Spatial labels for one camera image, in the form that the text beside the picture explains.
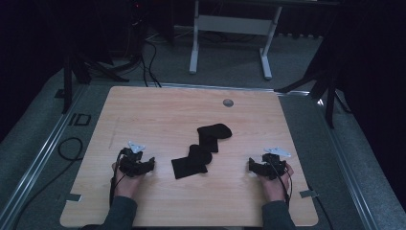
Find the person's left hand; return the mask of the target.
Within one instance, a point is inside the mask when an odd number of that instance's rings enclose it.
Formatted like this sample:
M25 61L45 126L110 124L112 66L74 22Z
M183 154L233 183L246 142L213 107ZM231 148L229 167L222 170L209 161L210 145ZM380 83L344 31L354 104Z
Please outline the person's left hand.
M135 200L145 176L127 176L117 168L117 163L112 164L112 169L116 179L113 183L114 196L123 196Z

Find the black sock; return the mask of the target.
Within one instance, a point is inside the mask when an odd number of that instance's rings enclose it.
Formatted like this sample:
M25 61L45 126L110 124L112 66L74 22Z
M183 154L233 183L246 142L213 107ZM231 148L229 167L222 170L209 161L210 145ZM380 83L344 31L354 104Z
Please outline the black sock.
M171 164L176 179L199 173L207 173L207 165L213 160L213 155L199 145L190 145L186 157L172 159Z
M233 133L224 124L202 126L197 129L199 145L209 152L218 152L218 140L228 139Z

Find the metal floor rail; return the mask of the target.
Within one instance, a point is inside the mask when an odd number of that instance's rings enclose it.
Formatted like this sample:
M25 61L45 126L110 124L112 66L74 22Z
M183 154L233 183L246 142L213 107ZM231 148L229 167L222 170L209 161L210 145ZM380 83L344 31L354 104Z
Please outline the metal floor rail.
M363 223L365 230L378 230L376 221L372 216L371 209L367 204L364 195L362 194L361 188L357 183L356 177L353 170L350 168L350 164L347 156L345 155L344 149L341 146L341 142L336 134L336 129L331 128L328 123L325 123L327 129L327 134L332 142L332 146L335 151L335 158L343 175L343 178L347 184L350 192L351 199L357 210L357 213Z
M161 88L188 88L188 89L213 89L213 90L239 90L239 91L258 91L258 92L271 92L282 96L309 96L309 91L293 90L287 93L277 92L272 88L244 88L244 87L229 87L229 86L215 86L215 85L199 85L199 84L182 84L182 83L160 83Z
M87 85L80 85L78 87L73 96L72 104L65 113L58 116L57 121L53 124L52 130L46 136L46 140L36 152L33 161L29 166L24 167L25 171L16 184L10 199L0 211L0 230L8 230L15 223L36 180L48 162L65 128L68 126L69 120L73 117L73 110L87 88Z

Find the white desk frame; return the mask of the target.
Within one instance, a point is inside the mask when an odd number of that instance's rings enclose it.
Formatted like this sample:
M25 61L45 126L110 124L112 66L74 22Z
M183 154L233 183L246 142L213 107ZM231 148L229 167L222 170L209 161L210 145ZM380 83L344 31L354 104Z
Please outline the white desk frame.
M200 31L244 35L263 35L267 38L267 40L265 45L259 49L259 57L264 78L266 80L271 80L273 75L268 60L268 53L281 13L282 7L276 7L276 11L273 13L273 18L268 20L207 15L200 13L199 0L194 0L193 40L189 72L191 74L195 74L197 72L199 55L198 36Z

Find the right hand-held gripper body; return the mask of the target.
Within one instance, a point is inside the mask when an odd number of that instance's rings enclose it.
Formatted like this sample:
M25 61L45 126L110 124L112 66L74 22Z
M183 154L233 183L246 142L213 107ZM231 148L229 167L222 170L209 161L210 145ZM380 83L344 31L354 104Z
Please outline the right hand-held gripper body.
M262 162L266 169L266 176L270 179L276 179L287 172L286 162L281 161L280 157L290 157L291 153L285 149L276 147L264 149Z

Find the black tripod stand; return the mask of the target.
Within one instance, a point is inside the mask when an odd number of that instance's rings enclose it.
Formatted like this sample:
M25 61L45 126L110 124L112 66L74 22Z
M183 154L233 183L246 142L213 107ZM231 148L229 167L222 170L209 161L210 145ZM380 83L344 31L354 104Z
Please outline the black tripod stand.
M91 77L87 72L88 66L95 68L113 81L128 82L127 79L119 77L112 70L103 67L84 54L67 54L63 61L63 90L61 94L63 99L63 114L66 114L73 104L73 76L76 76L77 80L81 83L87 84L90 82Z
M328 51L319 50L310 61L304 76L293 83L275 89L278 93L288 93L305 85L311 81L315 81L312 86L309 97L312 100L320 100L324 95L327 95L327 104L325 110L325 119L330 128L334 128L333 110L334 101L337 98L337 81L341 68L343 67L346 57L346 51Z

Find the black floor tape marking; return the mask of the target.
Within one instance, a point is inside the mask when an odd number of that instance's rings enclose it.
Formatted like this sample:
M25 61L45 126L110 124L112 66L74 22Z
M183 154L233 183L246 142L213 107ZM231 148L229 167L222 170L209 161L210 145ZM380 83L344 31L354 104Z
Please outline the black floor tape marking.
M68 125L75 127L89 126L92 116L90 114L74 113Z

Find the person's right hand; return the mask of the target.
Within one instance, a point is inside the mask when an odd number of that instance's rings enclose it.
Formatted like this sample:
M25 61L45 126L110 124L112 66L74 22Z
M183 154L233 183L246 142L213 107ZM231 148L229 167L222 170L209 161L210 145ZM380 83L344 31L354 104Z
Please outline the person's right hand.
M287 192L289 190L290 176L294 173L291 166L286 164L287 172L280 178L270 180L269 178L259 175L259 181L261 182L264 196L267 201L286 201Z

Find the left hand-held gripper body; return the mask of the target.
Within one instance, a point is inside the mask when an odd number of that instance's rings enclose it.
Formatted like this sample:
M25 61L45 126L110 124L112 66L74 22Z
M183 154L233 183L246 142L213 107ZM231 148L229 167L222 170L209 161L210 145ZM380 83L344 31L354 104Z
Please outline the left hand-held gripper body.
M129 177L145 174L146 170L141 162L145 148L143 145L134 144L129 141L128 147L120 151L122 156L119 163L120 171Z

